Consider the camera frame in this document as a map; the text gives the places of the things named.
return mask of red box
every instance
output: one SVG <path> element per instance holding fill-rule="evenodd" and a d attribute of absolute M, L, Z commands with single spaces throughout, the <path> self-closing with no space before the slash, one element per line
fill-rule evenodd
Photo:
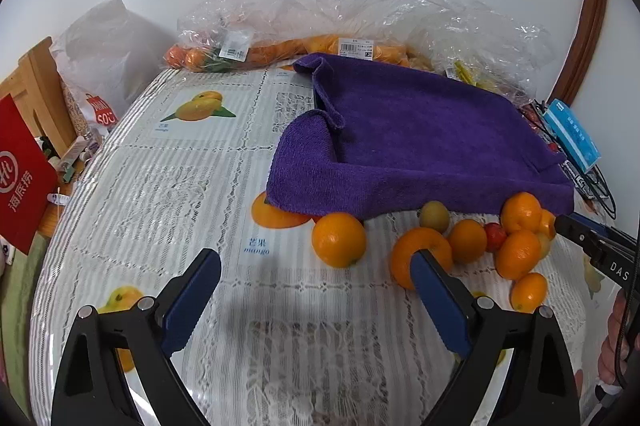
<path fill-rule="evenodd" d="M 25 254 L 58 177 L 11 95 L 0 100 L 0 235 Z"/>

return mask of plastic bag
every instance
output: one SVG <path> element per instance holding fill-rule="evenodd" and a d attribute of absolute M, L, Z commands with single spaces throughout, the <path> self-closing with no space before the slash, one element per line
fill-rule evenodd
<path fill-rule="evenodd" d="M 166 59 L 174 67 L 225 72 L 304 54 L 318 38 L 341 34 L 397 49 L 391 60 L 382 50 L 383 62 L 447 73 L 525 104 L 535 92 L 531 73 L 554 59 L 549 34 L 498 14 L 490 1 L 207 0 L 178 20 L 180 43 Z M 221 57 L 225 41 L 242 31 L 252 34 L 245 59 Z"/>
<path fill-rule="evenodd" d="M 108 0 L 53 41 L 49 51 L 58 73 L 89 128 L 108 135 L 158 75 L 158 57 L 148 46 L 157 37 L 122 0 Z"/>

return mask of finger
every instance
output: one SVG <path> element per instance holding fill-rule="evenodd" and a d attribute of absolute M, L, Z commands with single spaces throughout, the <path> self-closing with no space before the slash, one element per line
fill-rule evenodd
<path fill-rule="evenodd" d="M 613 302 L 613 310 L 611 314 L 616 317 L 616 319 L 622 323 L 622 314 L 625 311 L 625 292 L 620 289 L 618 294 L 616 295 L 616 300 Z"/>
<path fill-rule="evenodd" d="M 611 314 L 607 319 L 607 330 L 609 331 L 608 339 L 609 346 L 615 352 L 616 343 L 618 342 L 618 335 L 620 333 L 620 322 L 616 321 L 616 317 Z M 629 344 L 626 342 L 624 336 L 622 337 L 622 349 L 620 349 L 620 358 L 626 359 L 629 354 Z"/>
<path fill-rule="evenodd" d="M 612 374 L 616 373 L 616 355 L 615 352 L 610 348 L 609 342 L 605 341 L 602 343 L 602 351 L 600 353 L 602 358 L 602 364 L 609 370 Z M 624 375 L 626 371 L 626 362 L 620 361 L 620 372 Z"/>
<path fill-rule="evenodd" d="M 598 358 L 598 376 L 602 382 L 606 384 L 613 384 L 616 382 L 616 376 L 604 366 L 602 362 L 602 356 Z"/>

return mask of blue gripper pad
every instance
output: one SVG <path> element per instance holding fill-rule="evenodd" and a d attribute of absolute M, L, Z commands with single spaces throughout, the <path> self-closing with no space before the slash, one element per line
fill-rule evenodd
<path fill-rule="evenodd" d="M 191 276 L 184 290 L 166 313 L 161 348 L 168 358 L 187 345 L 191 332 L 198 324 L 204 307 L 220 281 L 220 256 L 213 250 L 209 251 L 200 268 Z"/>
<path fill-rule="evenodd" d="M 445 346 L 465 359 L 471 352 L 466 316 L 453 299 L 445 282 L 420 253 L 412 256 L 410 272 L 422 304 L 427 309 L 433 324 L 436 325 Z M 455 278 L 450 279 L 449 282 L 462 284 Z"/>

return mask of hand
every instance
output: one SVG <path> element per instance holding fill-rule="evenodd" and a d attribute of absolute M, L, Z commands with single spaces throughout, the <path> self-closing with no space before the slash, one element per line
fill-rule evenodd
<path fill-rule="evenodd" d="M 618 384 L 618 381 L 616 381 L 616 369 L 614 368 L 614 365 L 616 358 L 616 342 L 618 340 L 620 327 L 622 326 L 622 314 L 625 311 L 625 301 L 625 292 L 620 289 L 620 292 L 618 292 L 616 300 L 613 303 L 611 315 L 607 320 L 607 330 L 609 331 L 609 335 L 602 343 L 602 349 L 598 358 L 598 375 L 602 382 L 605 382 L 606 384 Z M 636 350 L 640 350 L 640 334 L 636 336 L 636 344 L 634 347 Z M 620 350 L 620 372 L 622 372 L 622 374 L 624 374 L 626 370 L 626 362 L 622 360 L 626 359 L 628 353 L 629 345 L 627 344 L 626 339 L 623 338 L 622 349 Z"/>

